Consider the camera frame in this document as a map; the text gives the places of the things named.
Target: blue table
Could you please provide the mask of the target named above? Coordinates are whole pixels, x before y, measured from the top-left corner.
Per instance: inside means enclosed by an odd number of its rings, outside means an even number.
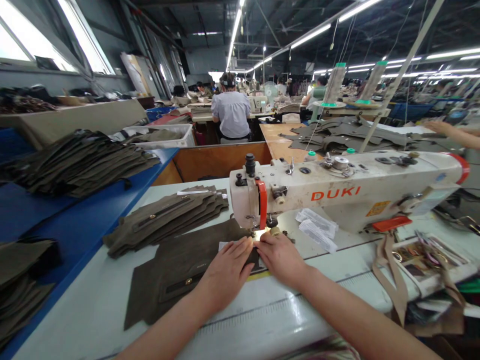
[[[130,189],[125,190],[123,181],[112,184],[53,218],[33,234],[58,241],[63,265],[38,280],[43,284],[56,283],[56,286],[42,309],[0,354],[0,360],[14,356],[95,255],[102,245],[102,237],[118,225],[119,217],[129,213],[178,151],[178,148],[154,150],[161,164],[130,177]],[[68,196],[45,198],[31,195],[15,184],[0,187],[0,242],[15,241],[33,225],[75,200]]]

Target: hand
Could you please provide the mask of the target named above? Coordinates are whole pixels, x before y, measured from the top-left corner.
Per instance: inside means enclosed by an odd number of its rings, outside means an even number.
[[[245,265],[252,249],[251,237],[230,241],[218,252],[191,292],[207,308],[209,316],[225,309],[239,294],[255,266],[254,263]]]
[[[423,126],[438,134],[444,134],[444,135],[447,135],[447,133],[454,128],[448,122],[443,122],[443,121],[429,121],[425,123]]]
[[[281,283],[302,292],[310,266],[300,256],[295,245],[283,234],[272,236],[267,231],[254,246],[268,270]]]

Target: white sewing machine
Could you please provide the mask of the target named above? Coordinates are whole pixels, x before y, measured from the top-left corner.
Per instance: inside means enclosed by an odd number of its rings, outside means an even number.
[[[470,168],[449,153],[394,150],[260,166],[248,154],[230,173],[233,213],[240,226],[263,230],[284,212],[323,207],[349,232],[397,215],[422,215],[456,191]]]

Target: worker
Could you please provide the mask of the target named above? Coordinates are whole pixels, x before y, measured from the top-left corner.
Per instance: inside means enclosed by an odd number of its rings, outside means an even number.
[[[284,84],[284,81],[282,79],[278,79],[278,83],[276,85],[276,88],[278,89],[278,93],[280,95],[286,95],[287,94],[287,87]]]
[[[221,144],[246,143],[250,140],[250,101],[246,94],[236,91],[235,74],[225,72],[220,78],[222,93],[211,102],[213,122],[219,123]]]
[[[269,232],[260,241],[243,237],[229,242],[213,259],[198,285],[120,353],[117,360],[174,359],[196,331],[238,295],[254,267],[253,263],[244,266],[253,247],[258,249],[271,274],[294,294],[301,293],[348,342],[341,347],[338,342],[337,346],[330,344],[325,352],[316,348],[315,354],[310,349],[305,354],[309,359],[360,359],[361,356],[366,360],[441,360],[384,314],[308,266],[285,235],[274,237]],[[305,357],[296,352],[295,359]]]
[[[454,127],[448,122],[429,121],[424,125],[429,130],[443,134],[465,148],[480,150],[480,130]]]
[[[316,80],[316,86],[317,87],[327,86],[327,78],[325,76],[319,76],[318,79]],[[322,98],[318,99],[314,97],[314,90],[315,90],[315,87],[311,89],[310,92],[307,94],[307,96],[305,96],[305,98],[301,101],[302,105],[304,106],[307,105],[306,107],[307,110],[312,110],[314,108],[314,105],[313,105],[314,102],[323,100]]]
[[[212,94],[212,91],[205,86],[205,84],[201,81],[196,83],[196,87],[198,91],[200,91],[200,95],[203,96],[204,98],[209,98],[211,99],[214,95]]]

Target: white table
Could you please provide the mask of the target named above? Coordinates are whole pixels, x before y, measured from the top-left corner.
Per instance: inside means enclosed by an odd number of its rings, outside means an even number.
[[[229,182],[228,179],[216,179],[154,186],[132,211],[195,185],[228,189]],[[231,213],[230,207],[229,211],[197,229],[224,222]],[[294,217],[294,211],[280,215],[279,227],[296,239],[296,246],[304,258],[316,256],[306,260],[308,264],[379,311],[391,310],[387,293],[371,272],[377,242],[365,241],[375,237],[361,237],[339,230],[335,242],[344,250],[322,255],[325,251],[299,231]],[[477,266],[480,264],[478,237],[473,233],[455,230],[432,215],[426,215],[402,229],[401,237],[412,235],[414,229],[439,234],[450,246],[468,255]],[[123,331],[123,324],[133,270],[152,259],[156,249],[156,246],[149,246],[113,260],[103,246],[14,359],[98,360],[109,359],[124,349],[147,329],[142,322]],[[409,299],[417,298],[418,289],[406,276],[404,279]],[[233,303],[210,319],[178,358],[270,359],[324,338],[332,331],[302,296],[267,276],[248,281]]]

